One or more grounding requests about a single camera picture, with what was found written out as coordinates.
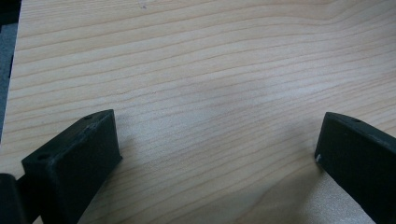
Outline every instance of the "light wood tabletop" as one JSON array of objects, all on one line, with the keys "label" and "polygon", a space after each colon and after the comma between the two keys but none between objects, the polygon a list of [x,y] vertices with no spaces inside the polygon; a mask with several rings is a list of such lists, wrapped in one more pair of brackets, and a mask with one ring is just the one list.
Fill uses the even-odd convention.
[{"label": "light wood tabletop", "polygon": [[373,223],[315,164],[326,111],[396,135],[396,1],[22,2],[0,172],[113,108],[79,223]]}]

